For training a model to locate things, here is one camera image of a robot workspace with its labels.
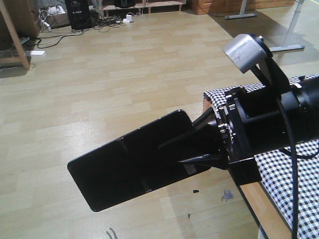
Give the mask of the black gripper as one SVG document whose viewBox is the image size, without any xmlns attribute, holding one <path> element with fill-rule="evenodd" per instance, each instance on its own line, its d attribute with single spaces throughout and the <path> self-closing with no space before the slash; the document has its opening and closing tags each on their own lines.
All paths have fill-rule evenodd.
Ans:
<svg viewBox="0 0 319 239">
<path fill-rule="evenodd" d="M 236 185 L 261 181 L 255 155 L 306 139 L 305 101 L 291 89 L 281 95 L 267 88 L 247 92 L 243 87 L 225 92 L 218 109 L 228 127 L 224 146 L 214 108 L 192 122 L 194 129 L 158 147 L 165 164 L 194 164 L 228 169 Z"/>
</svg>

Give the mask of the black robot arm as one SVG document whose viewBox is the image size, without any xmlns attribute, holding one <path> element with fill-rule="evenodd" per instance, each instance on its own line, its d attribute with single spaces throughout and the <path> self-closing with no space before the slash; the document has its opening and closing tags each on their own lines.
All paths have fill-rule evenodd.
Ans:
<svg viewBox="0 0 319 239">
<path fill-rule="evenodd" d="M 225 103 L 206 110 L 193 128 L 159 146 L 166 163 L 229 170 L 237 185 L 261 180 L 255 155 L 289 145 L 289 120 L 296 143 L 319 136 L 319 80 L 287 84 L 276 95 L 268 87 L 248 92 L 236 87 Z"/>
</svg>

